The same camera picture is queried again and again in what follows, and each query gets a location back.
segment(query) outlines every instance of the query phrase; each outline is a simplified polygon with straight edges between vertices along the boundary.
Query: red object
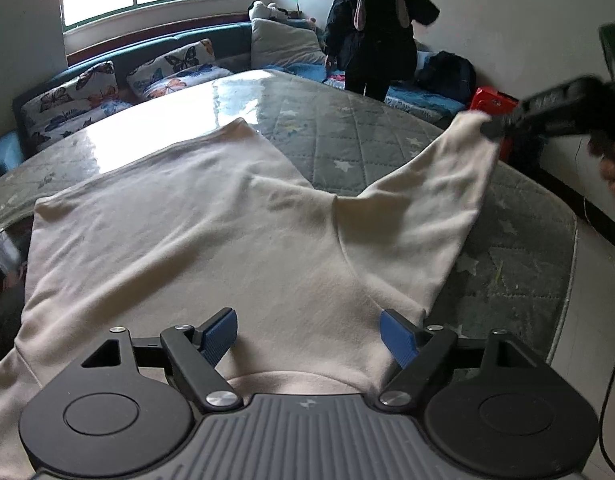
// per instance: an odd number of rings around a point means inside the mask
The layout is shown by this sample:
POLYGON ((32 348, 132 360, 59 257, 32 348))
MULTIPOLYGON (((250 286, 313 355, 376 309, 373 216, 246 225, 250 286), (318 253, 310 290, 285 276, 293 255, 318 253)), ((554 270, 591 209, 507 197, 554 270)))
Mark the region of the red object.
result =
MULTIPOLYGON (((490 115, 508 114, 517 107, 519 102, 511 96, 499 92, 490 86, 481 86, 476 90, 470 110, 481 110, 490 115)), ((499 159, 507 162, 510 158, 512 140, 508 137, 501 144, 499 159)))

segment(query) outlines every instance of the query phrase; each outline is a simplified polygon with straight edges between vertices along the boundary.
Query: butterfly print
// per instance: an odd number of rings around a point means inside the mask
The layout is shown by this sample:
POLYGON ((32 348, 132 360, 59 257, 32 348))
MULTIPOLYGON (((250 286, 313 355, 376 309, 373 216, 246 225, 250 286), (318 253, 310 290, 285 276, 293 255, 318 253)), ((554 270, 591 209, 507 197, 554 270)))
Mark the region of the butterfly print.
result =
POLYGON ((34 132, 32 134, 32 143, 35 146, 40 146, 41 144, 43 144, 44 142, 47 142, 48 140, 50 140, 51 137, 48 137, 46 135, 43 135, 39 132, 34 132))
POLYGON ((212 46, 212 42, 210 40, 201 40, 201 44, 205 47, 208 54, 214 56, 214 47, 212 46))
POLYGON ((212 65, 205 64, 201 66, 195 66, 187 70, 181 70, 181 72, 177 72, 176 75, 177 77, 196 77, 196 76, 200 76, 201 74, 211 72, 212 68, 213 68, 212 65))
POLYGON ((191 46, 186 52, 185 57, 180 59, 179 57, 172 56, 171 54, 166 54, 166 61, 172 65, 172 72, 181 72, 184 68, 189 68, 191 66, 197 66, 199 60, 196 57, 196 47, 191 46))
POLYGON ((75 117, 78 117, 84 113, 83 110, 68 110, 67 112, 62 113, 59 116, 53 117, 50 120, 50 123, 45 127, 46 132, 51 132, 52 130, 56 130, 59 126, 61 126, 64 122, 69 121, 75 117))
POLYGON ((83 72, 78 77, 78 81, 76 82, 76 89, 80 90, 85 85, 87 85, 89 81, 91 80, 91 78, 94 77, 96 73, 113 74, 114 67, 111 62, 105 62, 105 63, 101 63, 100 65, 93 66, 91 69, 87 70, 86 72, 83 72))
POLYGON ((160 68, 156 69, 156 72, 152 74, 152 78, 150 79, 150 81, 146 81, 146 80, 142 80, 142 81, 135 81, 134 84, 132 85, 134 87, 134 89, 137 92, 142 92, 143 90, 145 90, 148 86, 153 85, 154 83, 156 83, 157 81, 161 81, 161 79, 163 79, 163 70, 161 70, 160 68))
POLYGON ((123 101, 106 101, 101 104, 101 110, 104 111, 106 117, 109 117, 120 111, 119 107, 122 107, 123 105, 125 105, 123 101))
POLYGON ((92 108, 96 108, 97 106, 101 106, 101 103, 104 101, 111 101, 118 98, 119 91, 114 86, 110 85, 105 89, 105 91, 101 90, 98 94, 88 96, 88 101, 90 102, 90 106, 92 108))
POLYGON ((155 59, 151 59, 147 63, 143 63, 142 65, 137 66, 134 70, 130 70, 128 72, 128 75, 135 75, 139 71, 139 68, 143 68, 144 66, 151 65, 155 61, 156 61, 156 58, 155 59))
POLYGON ((63 87, 57 88, 41 96, 41 109, 39 112, 44 112, 55 106, 69 103, 70 101, 73 101, 73 98, 70 97, 68 91, 63 87))
MULTIPOLYGON (((87 128, 87 127, 88 127, 88 126, 90 126, 91 124, 94 124, 94 121, 92 121, 92 119, 91 119, 91 118, 90 118, 90 119, 86 119, 86 120, 83 122, 83 126, 82 126, 81 128, 79 128, 78 130, 76 130, 76 131, 82 130, 83 128, 87 128)), ((74 134, 74 132, 71 132, 70 130, 66 130, 65 132, 63 132, 63 133, 61 134, 61 136, 65 139, 66 137, 69 137, 69 136, 70 136, 70 135, 72 135, 72 134, 74 134)))
POLYGON ((187 84, 184 81, 181 81, 180 79, 177 79, 177 78, 170 79, 165 85, 148 92, 148 94, 146 95, 146 98, 154 99, 155 97, 161 97, 166 94, 171 94, 172 92, 176 92, 177 90, 180 90, 181 88, 185 88, 186 86, 187 84))

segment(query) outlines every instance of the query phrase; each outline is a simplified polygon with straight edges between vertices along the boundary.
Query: circular pad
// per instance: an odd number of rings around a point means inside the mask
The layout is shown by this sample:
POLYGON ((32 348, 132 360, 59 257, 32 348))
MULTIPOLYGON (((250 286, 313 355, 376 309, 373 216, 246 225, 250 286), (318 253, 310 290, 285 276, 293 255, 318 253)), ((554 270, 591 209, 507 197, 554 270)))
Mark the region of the circular pad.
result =
POLYGON ((554 478, 581 468, 597 437, 591 406, 568 384, 451 384, 424 413, 443 454, 479 476, 554 478))
POLYGON ((510 435, 531 435, 545 430, 554 419, 549 404, 538 397, 503 394, 490 397, 479 408, 493 430, 510 435))
POLYGON ((131 426, 139 416, 139 407, 132 399, 119 394, 92 394, 70 404, 63 418, 70 428, 86 435, 119 433, 131 426))

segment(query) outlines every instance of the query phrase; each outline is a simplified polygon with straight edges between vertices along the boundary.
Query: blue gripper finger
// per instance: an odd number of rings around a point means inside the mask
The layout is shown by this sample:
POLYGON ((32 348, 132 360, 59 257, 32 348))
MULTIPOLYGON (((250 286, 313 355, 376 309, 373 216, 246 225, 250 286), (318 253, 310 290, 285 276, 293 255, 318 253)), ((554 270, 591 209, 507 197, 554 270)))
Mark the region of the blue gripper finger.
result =
POLYGON ((419 354, 414 334, 384 310, 379 318, 383 344, 401 368, 408 366, 419 354))
POLYGON ((225 316, 204 332, 201 355, 208 363, 215 367, 235 343, 237 331, 238 320, 236 312, 230 309, 225 316))

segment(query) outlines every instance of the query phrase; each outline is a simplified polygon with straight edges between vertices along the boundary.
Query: black bag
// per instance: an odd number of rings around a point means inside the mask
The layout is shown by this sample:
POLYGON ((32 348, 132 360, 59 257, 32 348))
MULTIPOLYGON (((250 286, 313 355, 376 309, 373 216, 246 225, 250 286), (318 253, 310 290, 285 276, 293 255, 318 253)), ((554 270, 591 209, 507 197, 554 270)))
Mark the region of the black bag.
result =
POLYGON ((440 52, 430 57, 417 78, 417 84, 429 92, 467 105, 476 91, 476 71, 467 59, 440 52))

